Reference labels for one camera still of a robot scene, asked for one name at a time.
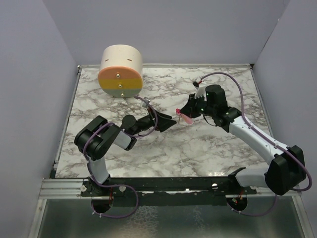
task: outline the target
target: screw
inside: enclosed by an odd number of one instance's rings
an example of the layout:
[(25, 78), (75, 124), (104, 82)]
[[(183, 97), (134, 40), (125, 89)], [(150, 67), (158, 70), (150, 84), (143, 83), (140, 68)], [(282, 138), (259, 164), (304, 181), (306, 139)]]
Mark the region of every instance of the screw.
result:
[(80, 187), (80, 191), (85, 192), (86, 190), (87, 190), (87, 188), (86, 188), (84, 185), (82, 185), (82, 186)]
[(124, 191), (125, 191), (125, 186), (120, 186), (120, 187), (119, 187), (119, 190), (120, 190), (121, 192), (124, 192)]

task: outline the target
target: gray wall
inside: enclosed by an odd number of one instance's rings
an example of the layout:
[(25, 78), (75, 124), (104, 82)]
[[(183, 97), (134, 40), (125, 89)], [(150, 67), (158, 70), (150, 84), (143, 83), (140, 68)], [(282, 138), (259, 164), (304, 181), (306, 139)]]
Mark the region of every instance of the gray wall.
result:
[(273, 134), (304, 150), (315, 179), (303, 201), (317, 236), (317, 1), (291, 0), (255, 64)]
[(114, 44), (147, 63), (255, 63), (289, 0), (43, 2), (78, 64)]
[(41, 0), (0, 4), (0, 236), (28, 235), (76, 79)]

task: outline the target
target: white cylinder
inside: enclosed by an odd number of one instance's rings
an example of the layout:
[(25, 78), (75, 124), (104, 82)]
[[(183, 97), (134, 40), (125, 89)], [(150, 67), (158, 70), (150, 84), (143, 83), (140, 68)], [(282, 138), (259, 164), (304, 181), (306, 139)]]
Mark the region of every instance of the white cylinder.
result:
[(101, 88), (114, 97), (133, 97), (142, 90), (142, 56), (127, 45), (105, 49), (98, 74)]

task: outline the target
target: marble surface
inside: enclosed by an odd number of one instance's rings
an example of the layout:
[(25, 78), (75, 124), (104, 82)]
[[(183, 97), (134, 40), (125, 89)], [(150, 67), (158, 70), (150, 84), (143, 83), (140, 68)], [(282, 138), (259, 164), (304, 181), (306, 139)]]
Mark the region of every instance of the marble surface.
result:
[[(260, 129), (268, 133), (259, 96), (248, 67), (171, 67), (144, 68), (141, 97), (151, 99), (159, 112), (178, 119), (176, 108), (182, 108), (192, 82), (199, 77), (222, 71), (234, 76), (244, 92), (245, 113)], [(126, 114), (137, 119), (146, 115), (134, 98), (113, 98), (99, 86), (97, 68), (82, 69), (74, 104), (58, 163), (56, 178), (88, 176), (86, 161), (74, 144), (75, 135), (97, 115), (121, 125)], [(206, 79), (208, 84), (220, 84), (226, 91), (228, 104), (238, 109), (240, 96), (236, 85), (223, 75)], [(138, 139), (130, 151), (112, 145), (106, 154), (106, 166), (112, 177), (187, 177), (223, 176), (239, 167), (259, 168), (264, 160), (239, 138), (219, 127), (208, 125), (202, 117), (193, 125), (183, 120), (163, 133), (153, 132)]]

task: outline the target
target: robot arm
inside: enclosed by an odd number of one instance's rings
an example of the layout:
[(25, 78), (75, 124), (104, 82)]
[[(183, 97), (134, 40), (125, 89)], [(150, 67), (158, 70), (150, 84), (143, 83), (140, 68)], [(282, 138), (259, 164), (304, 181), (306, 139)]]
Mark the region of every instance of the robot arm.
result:
[[(146, 131), (156, 125), (154, 113), (158, 116), (155, 130), (163, 132), (177, 123), (172, 120), (172, 117), (169, 115), (157, 111), (153, 112), (149, 107), (146, 108), (149, 113), (147, 116), (136, 120), (134, 116), (126, 115), (122, 120), (121, 127), (115, 124), (105, 127), (98, 135), (93, 137), (92, 141), (87, 146), (86, 153), (90, 158), (89, 164), (91, 173), (94, 175), (97, 182), (102, 184), (110, 176), (105, 163), (105, 154), (110, 146), (115, 144), (126, 151), (132, 149), (137, 142), (137, 136), (134, 135), (141, 131)], [(107, 123), (108, 121), (105, 118), (97, 116), (76, 135), (74, 143), (81, 153), (83, 153), (85, 144), (94, 132)]]
[[(305, 172), (292, 158), (256, 134), (244, 122), (241, 111), (228, 106), (225, 92), (220, 85), (204, 86), (204, 88), (207, 100), (205, 101), (204, 94), (198, 89), (197, 92), (200, 92), (189, 95), (187, 104), (180, 112), (190, 118), (199, 117), (201, 114), (212, 117), (216, 126), (242, 139), (269, 165), (268, 168), (263, 169), (239, 169), (235, 177), (241, 186), (269, 187), (274, 193), (283, 195), (306, 178)], [(249, 120), (248, 122), (305, 165), (303, 151), (298, 146), (290, 148), (261, 131)]]

